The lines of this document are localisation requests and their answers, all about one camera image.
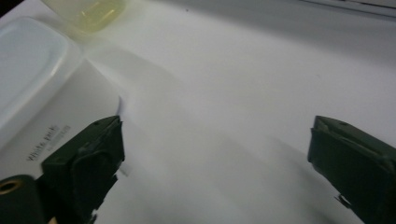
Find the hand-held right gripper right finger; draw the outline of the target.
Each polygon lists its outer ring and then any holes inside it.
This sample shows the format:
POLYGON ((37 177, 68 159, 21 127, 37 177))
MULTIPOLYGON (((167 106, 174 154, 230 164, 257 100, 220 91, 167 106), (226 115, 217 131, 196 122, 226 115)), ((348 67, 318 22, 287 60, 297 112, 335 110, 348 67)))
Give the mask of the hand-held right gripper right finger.
POLYGON ((396 148, 338 119, 315 117, 307 160, 364 224, 396 224, 396 148))

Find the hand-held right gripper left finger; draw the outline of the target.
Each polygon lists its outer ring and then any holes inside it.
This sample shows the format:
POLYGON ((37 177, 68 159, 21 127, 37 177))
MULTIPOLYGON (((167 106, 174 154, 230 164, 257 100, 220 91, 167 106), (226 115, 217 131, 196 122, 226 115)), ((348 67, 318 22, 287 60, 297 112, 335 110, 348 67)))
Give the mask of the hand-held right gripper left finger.
POLYGON ((99 119, 42 163, 46 215, 59 224, 92 224, 95 211, 117 182, 125 159, 122 122, 118 116, 99 119))

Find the white lidded storage box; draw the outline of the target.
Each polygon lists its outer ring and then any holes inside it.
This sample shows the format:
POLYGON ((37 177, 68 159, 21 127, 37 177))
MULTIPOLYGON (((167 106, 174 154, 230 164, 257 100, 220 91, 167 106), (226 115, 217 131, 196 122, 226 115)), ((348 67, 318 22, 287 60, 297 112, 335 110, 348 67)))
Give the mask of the white lidded storage box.
POLYGON ((0 27, 0 180, 40 163, 120 108, 116 88, 68 36, 32 18, 0 27))

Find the yellow-green translucent plastic bowl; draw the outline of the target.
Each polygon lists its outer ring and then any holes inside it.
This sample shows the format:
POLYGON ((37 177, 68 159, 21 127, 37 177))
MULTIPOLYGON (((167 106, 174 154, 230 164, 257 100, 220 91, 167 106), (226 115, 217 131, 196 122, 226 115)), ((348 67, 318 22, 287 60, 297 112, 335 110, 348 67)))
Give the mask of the yellow-green translucent plastic bowl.
POLYGON ((40 0, 60 18, 80 31, 104 29, 125 9, 126 0, 40 0))

